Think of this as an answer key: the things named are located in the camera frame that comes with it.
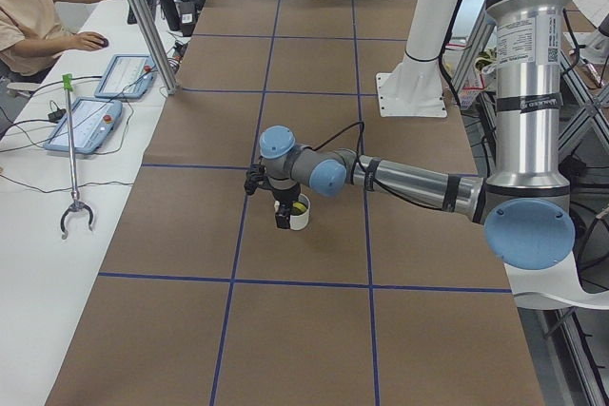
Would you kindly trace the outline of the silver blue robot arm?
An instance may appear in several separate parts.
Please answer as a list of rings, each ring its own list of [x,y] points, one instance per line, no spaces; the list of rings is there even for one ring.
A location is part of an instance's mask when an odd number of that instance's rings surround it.
[[[275,222],[293,227],[303,187],[332,197],[346,184],[384,192],[424,209],[463,214],[481,224],[504,263],[543,270],[572,251],[569,182],[559,171],[562,11],[571,0],[485,0],[482,20],[497,32],[495,119],[482,123],[488,153],[482,177],[393,163],[360,150],[328,151],[297,143],[286,126],[259,140],[246,173],[247,194],[273,195]]]

